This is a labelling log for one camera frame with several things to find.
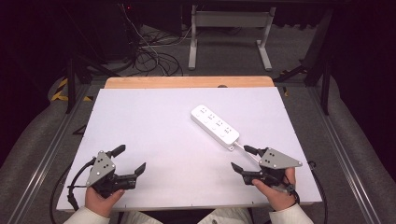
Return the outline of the person's left hand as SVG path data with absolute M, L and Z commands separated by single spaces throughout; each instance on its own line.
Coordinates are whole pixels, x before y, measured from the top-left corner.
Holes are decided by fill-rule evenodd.
M 85 206 L 101 217 L 109 217 L 113 206 L 120 200 L 124 192 L 124 189 L 119 189 L 107 198 L 103 198 L 93 188 L 87 188 Z

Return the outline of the black metal stand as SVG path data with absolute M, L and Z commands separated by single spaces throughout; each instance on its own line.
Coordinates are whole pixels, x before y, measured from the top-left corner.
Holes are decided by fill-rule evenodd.
M 304 84 L 307 87 L 314 87 L 321 81 L 320 107 L 325 115 L 329 114 L 331 65 L 326 59 L 322 48 L 332 20 L 332 13 L 332 9 L 325 11 L 301 64 L 290 71 L 283 71 L 279 77 L 274 79 L 275 83 L 281 83 L 306 72 Z
M 76 77 L 78 77 L 83 83 L 89 83 L 90 77 L 87 67 L 93 67 L 100 74 L 107 77 L 117 77 L 115 72 L 103 67 L 101 64 L 89 59 L 88 57 L 81 54 L 73 54 L 66 66 L 66 77 L 67 77 L 67 89 L 68 89 L 68 104 L 66 113 L 70 114 L 72 109 L 77 104 L 77 91 L 76 91 Z

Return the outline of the aluminium floor rail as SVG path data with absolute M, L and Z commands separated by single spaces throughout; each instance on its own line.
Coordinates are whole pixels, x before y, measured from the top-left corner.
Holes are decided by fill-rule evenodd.
M 22 133 L 3 173 L 7 180 L 4 209 L 9 212 L 4 224 L 22 224 L 89 89 L 88 84 L 78 87 L 76 103 L 69 113 L 66 102 L 51 103 Z
M 332 149 L 334 151 L 334 154 L 343 170 L 343 173 L 346 177 L 346 181 L 359 205 L 359 208 L 363 214 L 366 223 L 382 224 L 371 200 L 369 199 L 367 191 L 365 190 L 355 167 L 353 166 L 350 158 L 348 157 L 344 145 L 340 140 L 340 137 L 338 136 L 332 124 L 331 118 L 323 112 L 317 91 L 312 87 L 308 87 L 307 91 L 319 113 L 319 116 L 326 129 L 326 132 L 330 137 L 330 142 L 332 144 Z

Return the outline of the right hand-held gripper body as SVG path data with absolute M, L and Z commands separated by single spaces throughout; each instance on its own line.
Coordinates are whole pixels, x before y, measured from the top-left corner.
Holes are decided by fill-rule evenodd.
M 258 179 L 266 186 L 283 192 L 294 192 L 295 187 L 286 177 L 286 169 L 301 167 L 303 164 L 294 158 L 277 151 L 273 148 L 266 147 L 263 156 L 258 159 L 260 171 L 246 171 L 247 176 L 242 176 L 246 185 L 251 185 L 253 179 Z

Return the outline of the white metal desk frame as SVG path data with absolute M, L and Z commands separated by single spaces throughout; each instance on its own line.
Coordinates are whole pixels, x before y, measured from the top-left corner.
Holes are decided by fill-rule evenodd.
M 270 7 L 264 12 L 205 11 L 197 8 L 197 5 L 191 7 L 191 43 L 188 63 L 190 70 L 194 70 L 196 67 L 198 44 L 196 29 L 198 27 L 263 28 L 262 38 L 256 41 L 256 45 L 261 55 L 264 69 L 266 71 L 273 69 L 266 51 L 266 42 L 276 14 L 275 7 Z

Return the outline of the person's white clothing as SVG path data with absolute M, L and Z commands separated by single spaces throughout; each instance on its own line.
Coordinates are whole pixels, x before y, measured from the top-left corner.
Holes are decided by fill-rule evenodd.
M 128 212 L 120 224 L 253 224 L 246 208 L 199 209 L 176 212 Z

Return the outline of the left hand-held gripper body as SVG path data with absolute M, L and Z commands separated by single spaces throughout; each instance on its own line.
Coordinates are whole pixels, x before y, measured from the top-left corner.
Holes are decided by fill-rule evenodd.
M 134 189 L 137 176 L 116 175 L 116 164 L 107 156 L 107 152 L 100 151 L 90 170 L 86 181 L 87 188 L 93 188 L 103 198 L 107 198 L 119 189 Z

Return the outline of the wooden table board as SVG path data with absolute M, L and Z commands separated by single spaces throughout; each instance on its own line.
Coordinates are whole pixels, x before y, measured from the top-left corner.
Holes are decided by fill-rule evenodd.
M 236 77 L 111 77 L 105 89 L 169 89 L 169 88 L 253 88 L 274 87 L 267 76 Z

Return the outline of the white power strip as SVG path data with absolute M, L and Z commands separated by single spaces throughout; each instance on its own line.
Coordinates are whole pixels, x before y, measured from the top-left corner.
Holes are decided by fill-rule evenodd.
M 191 111 L 191 119 L 223 147 L 233 151 L 240 133 L 205 105 Z

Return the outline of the person's right hand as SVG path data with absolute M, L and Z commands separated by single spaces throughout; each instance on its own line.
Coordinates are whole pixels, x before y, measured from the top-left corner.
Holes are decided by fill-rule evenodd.
M 253 179 L 252 184 L 266 196 L 271 207 L 277 212 L 293 206 L 296 202 L 295 197 L 290 193 L 272 189 L 258 179 Z

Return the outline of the yellow black hazard tape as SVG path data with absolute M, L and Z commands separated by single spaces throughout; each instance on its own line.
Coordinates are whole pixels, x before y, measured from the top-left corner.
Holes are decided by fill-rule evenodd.
M 53 96 L 51 97 L 51 99 L 50 99 L 51 101 L 57 101 L 57 100 L 60 100 L 60 101 L 68 101 L 68 96 L 62 94 L 63 90 L 65 89 L 65 87 L 66 87 L 66 85 L 67 85 L 67 82 L 68 82 L 68 78 L 67 78 L 67 77 L 64 77 L 64 78 L 62 79 L 62 81 L 59 83 L 59 85 L 58 85 L 58 87 L 57 87 L 57 90 L 55 91 L 55 93 L 54 93 Z M 94 99 L 93 96 L 88 96 L 88 95 L 87 95 L 87 96 L 85 96 L 85 97 L 83 98 L 83 101 L 85 101 L 85 102 L 92 102 L 93 99 Z

